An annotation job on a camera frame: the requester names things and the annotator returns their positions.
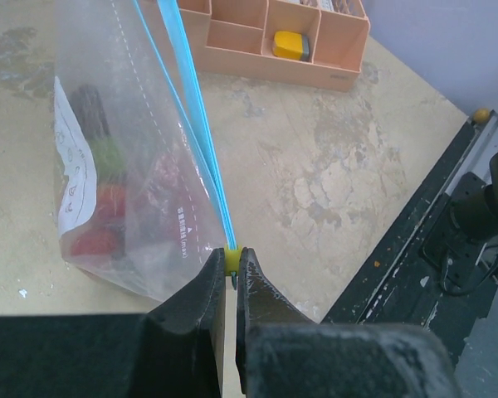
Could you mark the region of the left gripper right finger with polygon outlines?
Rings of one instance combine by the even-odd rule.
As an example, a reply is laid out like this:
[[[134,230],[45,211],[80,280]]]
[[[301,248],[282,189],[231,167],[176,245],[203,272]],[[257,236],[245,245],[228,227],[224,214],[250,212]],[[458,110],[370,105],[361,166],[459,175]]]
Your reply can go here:
[[[247,397],[458,397],[441,341],[412,325],[316,323],[241,252],[236,364]]]

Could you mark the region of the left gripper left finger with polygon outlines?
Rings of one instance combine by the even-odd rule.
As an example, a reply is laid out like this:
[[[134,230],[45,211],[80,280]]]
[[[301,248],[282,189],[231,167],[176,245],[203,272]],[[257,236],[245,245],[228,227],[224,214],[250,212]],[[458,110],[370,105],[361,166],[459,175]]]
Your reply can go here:
[[[224,265],[147,313],[0,317],[0,397],[219,397]]]

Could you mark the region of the zip bag with fake fruit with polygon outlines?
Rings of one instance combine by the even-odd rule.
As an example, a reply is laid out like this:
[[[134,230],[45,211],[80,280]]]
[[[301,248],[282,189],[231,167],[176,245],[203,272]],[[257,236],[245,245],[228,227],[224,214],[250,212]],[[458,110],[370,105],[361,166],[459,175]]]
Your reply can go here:
[[[164,301],[236,243],[174,1],[58,1],[54,80],[63,259]]]

